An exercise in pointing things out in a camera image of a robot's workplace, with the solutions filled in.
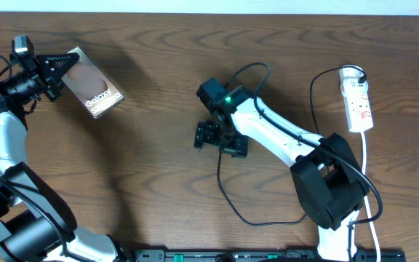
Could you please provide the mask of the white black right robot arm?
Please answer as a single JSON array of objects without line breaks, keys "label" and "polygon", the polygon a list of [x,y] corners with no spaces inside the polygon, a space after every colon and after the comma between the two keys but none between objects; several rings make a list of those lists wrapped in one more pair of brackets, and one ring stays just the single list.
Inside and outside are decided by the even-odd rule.
[{"label": "white black right robot arm", "polygon": [[336,133],[325,138],[294,125],[243,86],[228,90],[211,78],[196,96],[214,119],[198,123],[195,148],[211,145],[220,154],[245,158],[248,140],[257,141],[289,168],[300,206],[319,227],[319,257],[355,261],[359,210],[369,193],[379,193],[348,142]]}]

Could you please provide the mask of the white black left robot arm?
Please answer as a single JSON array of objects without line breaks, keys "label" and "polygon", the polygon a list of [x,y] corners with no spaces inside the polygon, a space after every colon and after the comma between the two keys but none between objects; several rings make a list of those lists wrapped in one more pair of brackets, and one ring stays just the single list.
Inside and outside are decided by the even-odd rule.
[{"label": "white black left robot arm", "polygon": [[[78,226],[67,203],[27,164],[24,109],[46,95],[60,96],[62,79],[82,59],[11,53],[9,76],[0,81],[0,257],[4,261],[133,261],[135,256],[108,234]],[[12,66],[22,70],[12,74]]]}]

